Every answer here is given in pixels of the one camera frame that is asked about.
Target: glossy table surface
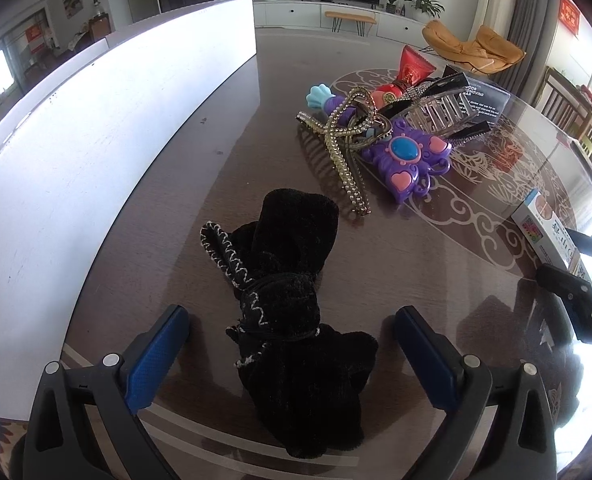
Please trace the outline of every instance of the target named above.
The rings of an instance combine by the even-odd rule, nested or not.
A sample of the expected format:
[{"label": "glossy table surface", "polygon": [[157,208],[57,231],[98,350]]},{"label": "glossy table surface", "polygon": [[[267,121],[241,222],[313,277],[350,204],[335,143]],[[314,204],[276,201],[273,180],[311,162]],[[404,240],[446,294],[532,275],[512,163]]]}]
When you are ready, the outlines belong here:
[{"label": "glossy table surface", "polygon": [[[63,361],[122,351],[167,304],[184,305],[193,313],[189,342],[155,404],[140,413],[181,478],[393,480],[443,417],[391,336],[392,315],[413,304],[459,351],[488,365],[538,367],[565,465],[592,433],[592,346],[572,338],[559,300],[533,281],[537,258],[510,219],[538,187],[567,226],[592,233],[592,181],[564,134],[512,99],[492,134],[455,150],[452,169],[424,200],[396,206],[365,176],[372,213],[355,218],[329,157],[295,115],[313,85],[335,82],[346,92],[391,79],[400,45],[279,30],[257,39],[257,58],[189,118],[128,199],[86,279]],[[289,457],[257,420],[225,335],[237,301],[199,238],[207,220],[231,231],[256,219],[265,194],[279,187],[339,204],[317,293],[322,321],[380,344],[361,394],[364,443],[314,461]],[[488,408],[455,478],[471,469],[492,417]]]}]

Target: orange chair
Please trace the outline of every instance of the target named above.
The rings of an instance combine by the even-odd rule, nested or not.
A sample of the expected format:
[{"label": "orange chair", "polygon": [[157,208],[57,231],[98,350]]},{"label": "orange chair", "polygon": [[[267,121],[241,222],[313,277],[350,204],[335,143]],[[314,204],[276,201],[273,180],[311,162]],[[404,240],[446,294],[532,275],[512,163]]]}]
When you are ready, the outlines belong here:
[{"label": "orange chair", "polygon": [[436,53],[470,72],[495,74],[515,65],[525,52],[482,25],[474,41],[460,41],[438,20],[423,28],[425,41]]}]

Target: wooden bench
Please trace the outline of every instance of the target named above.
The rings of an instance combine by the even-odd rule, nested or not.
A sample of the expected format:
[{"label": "wooden bench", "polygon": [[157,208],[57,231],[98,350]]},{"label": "wooden bench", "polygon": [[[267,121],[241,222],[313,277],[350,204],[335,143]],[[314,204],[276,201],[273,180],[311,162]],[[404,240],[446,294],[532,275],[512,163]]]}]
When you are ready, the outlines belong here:
[{"label": "wooden bench", "polygon": [[365,36],[365,23],[376,25],[378,23],[371,16],[361,16],[360,14],[347,14],[346,12],[335,12],[334,10],[327,10],[325,12],[327,18],[333,18],[332,30],[334,32],[340,32],[340,26],[343,24],[343,20],[352,20],[356,22],[356,30],[358,35]]}]

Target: white drawer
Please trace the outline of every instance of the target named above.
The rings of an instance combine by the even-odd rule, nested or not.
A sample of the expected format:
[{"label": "white drawer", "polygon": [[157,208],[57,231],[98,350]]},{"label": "white drawer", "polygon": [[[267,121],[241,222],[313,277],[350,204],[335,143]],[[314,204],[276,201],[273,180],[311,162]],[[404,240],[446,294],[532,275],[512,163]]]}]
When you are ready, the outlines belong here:
[{"label": "white drawer", "polygon": [[[367,16],[369,18],[374,18],[378,21],[378,16],[376,16],[376,12],[372,10],[362,10],[356,9],[355,7],[347,7],[347,6],[339,6],[339,5],[320,5],[320,26],[322,28],[332,28],[333,26],[333,18],[327,18],[325,16],[326,12],[342,12],[343,14],[356,14],[358,16]],[[353,32],[357,34],[358,31],[356,29],[356,22],[354,20],[343,20],[341,23],[340,30],[345,32]],[[378,30],[378,25],[372,25],[371,23],[365,24],[365,35],[366,36],[376,36],[376,31]]]},{"label": "white drawer", "polygon": [[265,4],[268,27],[320,28],[320,5],[316,4]]},{"label": "white drawer", "polygon": [[253,24],[256,27],[267,25],[267,13],[265,4],[253,4]]},{"label": "white drawer", "polygon": [[382,12],[378,19],[378,36],[424,48],[427,46],[422,32],[424,27],[425,25],[414,20]]}]

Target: gray curtain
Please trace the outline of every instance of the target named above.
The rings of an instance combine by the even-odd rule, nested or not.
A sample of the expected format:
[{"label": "gray curtain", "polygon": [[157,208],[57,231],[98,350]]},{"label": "gray curtain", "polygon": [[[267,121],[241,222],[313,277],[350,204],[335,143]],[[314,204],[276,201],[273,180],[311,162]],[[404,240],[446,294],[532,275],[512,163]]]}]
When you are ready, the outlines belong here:
[{"label": "gray curtain", "polygon": [[544,38],[542,35],[547,5],[548,0],[516,0],[507,39],[527,54],[518,64],[492,77],[493,81],[512,94],[521,94],[541,41],[549,41],[551,46],[553,38]]}]

